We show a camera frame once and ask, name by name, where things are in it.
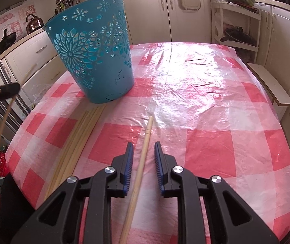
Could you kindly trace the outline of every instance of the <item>white rack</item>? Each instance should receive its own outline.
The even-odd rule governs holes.
[[[256,62],[257,59],[257,52],[258,52],[258,45],[259,45],[259,37],[260,37],[260,24],[261,24],[261,12],[258,8],[257,11],[258,13],[254,13],[251,12],[249,10],[246,10],[240,6],[236,6],[236,5],[230,5],[228,3],[222,3],[222,2],[215,2],[212,1],[212,43],[219,43],[220,45],[225,45],[225,46],[229,46],[229,47],[236,47],[236,48],[243,48],[246,50],[250,50],[255,52],[255,56],[254,56],[254,62]],[[217,28],[217,34],[215,32],[215,9],[219,9],[220,12],[220,27]],[[248,17],[250,17],[251,19],[255,19],[256,21],[258,21],[258,30],[255,33],[255,36],[253,36],[252,34],[250,34],[251,36],[253,36],[255,38],[255,40],[257,41],[257,46],[251,46],[245,43],[240,43],[240,42],[235,42],[235,41],[224,41],[221,42],[220,39],[222,37],[224,37],[224,33],[223,33],[223,10],[229,10],[229,11],[234,11],[237,12],[239,14],[243,14],[246,15]]]

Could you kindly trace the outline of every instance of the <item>frying pan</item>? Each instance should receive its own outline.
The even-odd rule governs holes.
[[[0,41],[0,54],[2,54],[11,45],[13,45],[15,43],[15,40],[16,40],[16,32],[13,32],[9,35],[7,35],[6,33],[7,33],[7,28],[4,29],[4,36]]]
[[[255,40],[245,32],[243,32],[242,27],[229,27],[225,30],[225,37],[222,37],[219,41],[224,42],[227,40],[232,40],[240,43],[245,43],[248,45],[254,45]]]

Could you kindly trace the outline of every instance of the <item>plastic table cover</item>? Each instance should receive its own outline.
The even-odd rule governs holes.
[[[132,188],[147,119],[154,116],[128,243],[177,243],[177,199],[160,196],[156,141],[195,175],[223,177],[283,238],[290,230],[290,150],[263,87],[235,50],[167,42],[131,46],[131,55],[135,85],[107,104],[74,170],[79,178],[92,176],[132,142]],[[9,171],[33,207],[42,204],[61,148],[92,106],[66,72],[13,138],[6,153]],[[112,199],[113,243],[130,195]],[[208,230],[206,236],[210,243]]]

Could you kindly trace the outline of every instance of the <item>metal screw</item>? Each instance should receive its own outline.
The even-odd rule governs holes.
[[[218,176],[218,175],[214,175],[212,177],[212,181],[215,182],[215,183],[219,183],[219,182],[222,181],[222,178],[220,176]]]
[[[174,166],[173,167],[173,171],[175,173],[181,173],[181,172],[183,172],[183,167],[181,167],[181,166]]]
[[[106,167],[106,168],[104,169],[104,171],[105,171],[106,173],[113,173],[113,172],[115,171],[115,168],[112,167],[112,166],[109,166],[109,167]]]
[[[77,181],[77,178],[75,176],[70,176],[67,178],[68,183],[74,183]]]

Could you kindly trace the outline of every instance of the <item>blue plastic basket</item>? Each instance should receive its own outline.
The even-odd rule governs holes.
[[[123,0],[88,0],[45,25],[66,68],[92,103],[107,103],[134,85]]]

